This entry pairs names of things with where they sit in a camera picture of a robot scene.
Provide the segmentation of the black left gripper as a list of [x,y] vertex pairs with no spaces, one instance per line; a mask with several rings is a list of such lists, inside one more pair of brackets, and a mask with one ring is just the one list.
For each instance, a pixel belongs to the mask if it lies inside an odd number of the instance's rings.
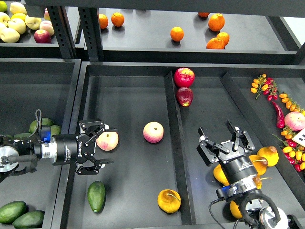
[[95,142],[103,133],[118,132],[102,120],[79,121],[80,134],[53,135],[51,137],[52,164],[66,165],[76,162],[77,175],[97,175],[113,159],[96,159]]

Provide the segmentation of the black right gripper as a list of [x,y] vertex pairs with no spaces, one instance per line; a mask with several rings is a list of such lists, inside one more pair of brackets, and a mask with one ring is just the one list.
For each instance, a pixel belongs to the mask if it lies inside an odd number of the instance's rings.
[[232,138],[231,141],[220,144],[209,140],[202,127],[199,127],[200,138],[196,149],[208,167],[219,162],[229,184],[233,184],[258,174],[249,156],[245,154],[253,151],[255,146],[247,131],[233,126],[229,120],[226,121],[226,126]]

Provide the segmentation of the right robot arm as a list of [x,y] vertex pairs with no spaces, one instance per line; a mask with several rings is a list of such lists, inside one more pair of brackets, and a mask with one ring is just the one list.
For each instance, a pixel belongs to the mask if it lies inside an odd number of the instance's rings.
[[226,123],[231,139],[216,143],[199,128],[199,145],[197,151],[205,164],[217,163],[228,181],[227,185],[216,190],[217,199],[209,205],[220,201],[234,202],[242,217],[237,219],[251,229],[300,229],[301,223],[294,215],[287,215],[264,195],[258,184],[260,177],[249,154],[255,146],[247,131]]

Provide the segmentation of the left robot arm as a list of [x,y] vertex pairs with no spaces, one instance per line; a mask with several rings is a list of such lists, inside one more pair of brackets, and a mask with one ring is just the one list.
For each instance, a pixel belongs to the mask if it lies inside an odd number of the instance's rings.
[[52,135],[51,128],[42,123],[42,112],[35,112],[36,126],[26,138],[0,137],[0,179],[36,171],[39,160],[49,158],[52,164],[76,163],[77,175],[96,175],[112,159],[94,157],[97,139],[102,134],[117,133],[101,120],[79,121],[80,133]]

